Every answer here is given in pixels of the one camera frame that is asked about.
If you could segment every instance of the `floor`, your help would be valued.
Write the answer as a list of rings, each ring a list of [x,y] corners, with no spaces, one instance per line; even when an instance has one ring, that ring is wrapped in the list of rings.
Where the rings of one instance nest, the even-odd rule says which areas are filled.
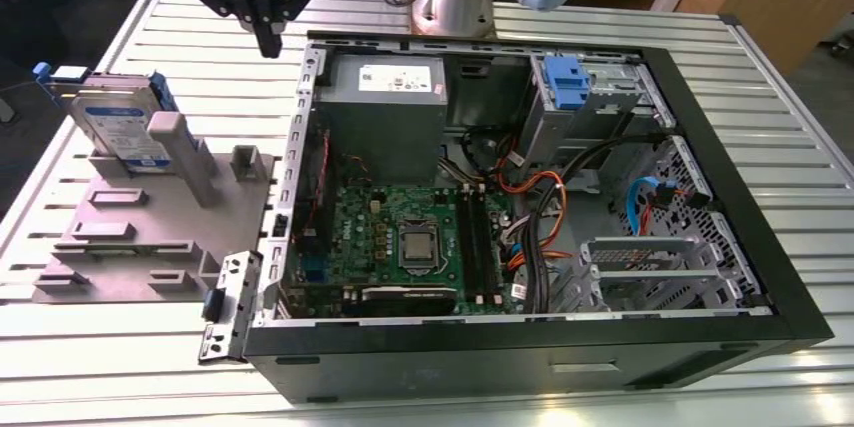
[[[51,9],[53,17],[46,10],[30,24],[19,22],[30,40],[37,37],[37,42],[27,44],[35,47],[17,49],[10,36],[2,40],[7,44],[0,43],[0,100],[26,105],[19,109],[23,114],[14,127],[0,128],[0,145],[27,145],[26,148],[0,150],[0,217],[62,121],[62,114],[50,104],[34,100],[37,86],[10,87],[29,80],[27,67],[38,60],[94,67],[135,2],[51,1],[62,4]],[[0,13],[5,5],[5,0],[0,0]],[[65,33],[67,42],[58,42],[58,31]],[[789,81],[844,152],[854,158],[854,135],[851,132],[854,124],[854,64],[832,58],[827,50],[825,47],[816,49]]]

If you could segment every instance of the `orange wire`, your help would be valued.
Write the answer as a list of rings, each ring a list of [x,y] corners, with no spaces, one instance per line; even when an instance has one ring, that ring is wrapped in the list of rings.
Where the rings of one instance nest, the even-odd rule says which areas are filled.
[[[574,257],[573,254],[570,254],[569,252],[561,252],[557,250],[546,250],[544,251],[544,256],[548,259],[569,259],[570,257]],[[508,269],[509,270],[517,270],[522,265],[525,265],[525,256],[522,254],[522,252],[520,252],[513,259],[510,259],[510,262],[508,262]]]

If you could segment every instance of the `motherboard chip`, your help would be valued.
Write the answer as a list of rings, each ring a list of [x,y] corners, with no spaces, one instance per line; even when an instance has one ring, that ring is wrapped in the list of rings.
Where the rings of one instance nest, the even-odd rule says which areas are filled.
[[[410,275],[428,275],[440,267],[440,226],[434,220],[406,219],[398,223],[398,262]]]
[[[404,235],[404,258],[406,260],[433,260],[433,235],[410,233]]]

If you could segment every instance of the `connector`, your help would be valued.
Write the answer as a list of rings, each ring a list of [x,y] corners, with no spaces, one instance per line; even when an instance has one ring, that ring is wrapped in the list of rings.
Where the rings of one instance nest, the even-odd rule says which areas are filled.
[[[653,207],[666,209],[673,203],[677,195],[677,183],[673,180],[662,182],[656,186],[656,196],[653,197]]]

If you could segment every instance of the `slotted aluminum surface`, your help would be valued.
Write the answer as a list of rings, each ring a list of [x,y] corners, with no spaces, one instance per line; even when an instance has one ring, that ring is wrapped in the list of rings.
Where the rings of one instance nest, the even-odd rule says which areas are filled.
[[[199,304],[25,302],[94,174],[83,158],[90,143],[67,121],[0,225],[0,298],[19,300],[0,306],[0,423],[171,425],[179,420],[169,417],[183,416],[183,424],[210,425],[213,414],[235,414],[229,420],[238,423],[373,427],[854,423],[851,170],[751,41],[704,15],[570,8],[538,13],[500,4],[496,18],[505,38],[670,49],[837,338],[676,392],[295,408],[250,365],[197,366]],[[287,50],[269,60],[238,22],[197,0],[141,0],[102,67],[157,68],[169,76],[190,128],[213,151],[255,143],[281,156],[309,29],[406,33],[408,16],[382,0],[314,0],[287,26]],[[282,171],[279,162],[277,176]]]

